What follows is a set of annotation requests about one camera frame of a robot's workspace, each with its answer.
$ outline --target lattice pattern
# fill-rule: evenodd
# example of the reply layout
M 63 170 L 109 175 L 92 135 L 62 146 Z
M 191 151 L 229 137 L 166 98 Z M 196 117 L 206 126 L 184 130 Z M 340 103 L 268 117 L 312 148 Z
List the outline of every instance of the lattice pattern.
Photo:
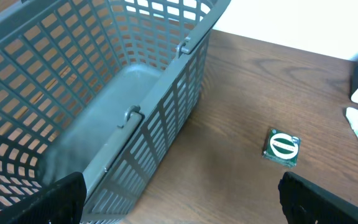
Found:
M 60 0 L 4 36 L 0 210 L 41 188 L 42 153 L 116 73 L 136 63 L 165 70 L 214 3 Z M 207 47 L 208 38 L 116 160 L 85 210 L 91 223 L 114 223 L 134 206 L 198 99 Z

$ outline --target white wall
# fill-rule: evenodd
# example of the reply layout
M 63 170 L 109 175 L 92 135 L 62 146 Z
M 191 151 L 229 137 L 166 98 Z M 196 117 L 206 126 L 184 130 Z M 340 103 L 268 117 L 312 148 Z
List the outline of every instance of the white wall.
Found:
M 231 0 L 214 28 L 354 60 L 358 0 Z

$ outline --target blue-gray plastic basket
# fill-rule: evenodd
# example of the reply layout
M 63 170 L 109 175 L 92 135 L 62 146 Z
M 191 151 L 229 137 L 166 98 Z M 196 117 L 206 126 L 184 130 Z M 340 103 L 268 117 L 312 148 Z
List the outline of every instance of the blue-gray plastic basket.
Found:
M 198 100 L 229 0 L 29 0 L 0 13 L 0 210 L 74 171 L 82 221 L 134 207 Z

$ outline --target wooden table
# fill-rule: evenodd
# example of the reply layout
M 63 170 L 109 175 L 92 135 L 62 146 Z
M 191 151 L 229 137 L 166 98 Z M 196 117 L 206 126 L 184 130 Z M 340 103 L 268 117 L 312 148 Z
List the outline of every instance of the wooden table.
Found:
M 289 169 L 261 157 L 269 128 L 301 137 L 291 171 L 358 206 L 353 66 L 213 31 L 200 102 L 123 223 L 286 223 Z

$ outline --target small green square package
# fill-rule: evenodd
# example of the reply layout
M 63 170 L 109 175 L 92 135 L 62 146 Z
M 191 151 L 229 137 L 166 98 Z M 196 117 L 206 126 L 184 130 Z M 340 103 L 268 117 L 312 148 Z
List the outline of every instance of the small green square package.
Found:
M 296 166 L 300 145 L 300 138 L 271 129 L 263 157 L 292 168 Z

